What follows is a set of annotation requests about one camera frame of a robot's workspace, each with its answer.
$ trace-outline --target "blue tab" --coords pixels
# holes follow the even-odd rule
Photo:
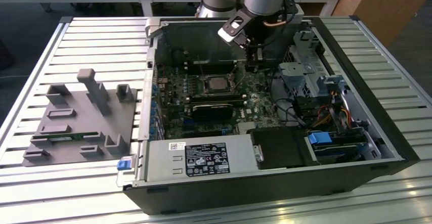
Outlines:
[[[328,132],[312,132],[308,135],[311,144],[326,144],[332,143],[331,135]]]
[[[118,170],[131,170],[132,169],[132,160],[120,160],[118,163]]]

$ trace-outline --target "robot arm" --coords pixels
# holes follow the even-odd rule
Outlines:
[[[255,51],[266,46],[264,40],[275,31],[271,28],[284,25],[294,18],[292,16],[287,19],[290,5],[286,1],[203,0],[199,9],[200,17],[231,17],[219,30],[220,37],[227,43],[235,43],[246,51]],[[283,15],[282,22],[276,22],[279,15]]]

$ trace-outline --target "warning label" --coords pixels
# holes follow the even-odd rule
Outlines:
[[[226,143],[186,146],[184,151],[190,177],[230,173]]]

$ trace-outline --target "gray fixture block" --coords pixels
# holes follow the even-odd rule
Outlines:
[[[120,102],[130,102],[134,100],[134,94],[131,87],[127,84],[119,84],[116,90],[118,98]]]
[[[71,92],[64,84],[51,85],[47,92],[47,98],[54,105],[67,105],[64,96],[71,95]]]
[[[26,151],[24,159],[32,162],[47,161],[51,158],[48,151],[35,148],[32,151]]]
[[[82,76],[92,84],[92,70],[84,70]],[[24,166],[115,160],[130,154],[138,90],[128,85],[106,90],[96,82],[87,88],[99,90],[96,96],[88,91],[70,92],[64,85],[50,87],[66,102],[51,101],[47,107],[26,151]],[[119,95],[131,98],[130,93],[131,100],[119,99]],[[96,98],[107,104],[108,115],[102,114]]]
[[[71,127],[67,124],[63,125],[44,125],[39,131],[42,134],[56,134],[56,133],[70,133]]]
[[[102,83],[95,81],[95,70],[94,69],[80,69],[78,80],[82,82],[88,90],[91,100],[96,104],[100,113],[107,116],[111,115],[112,111],[107,103],[107,90]]]
[[[107,136],[104,146],[112,155],[123,155],[128,151],[128,145],[122,135],[118,136],[116,142]]]
[[[56,110],[51,110],[48,113],[47,113],[47,117],[50,119],[54,119],[54,118],[66,118],[66,117],[75,117],[76,115],[76,112],[74,109],[56,109]]]
[[[80,149],[82,149],[80,154],[86,158],[96,158],[103,156],[103,151],[99,145],[82,146]]]
[[[104,142],[106,136],[102,132],[99,132],[96,135],[90,135],[83,137],[84,141],[92,143],[92,142]]]

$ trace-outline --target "black plastic cover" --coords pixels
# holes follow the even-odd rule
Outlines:
[[[256,128],[250,130],[252,143],[260,146],[264,160],[259,169],[314,166],[304,131],[298,127]]]

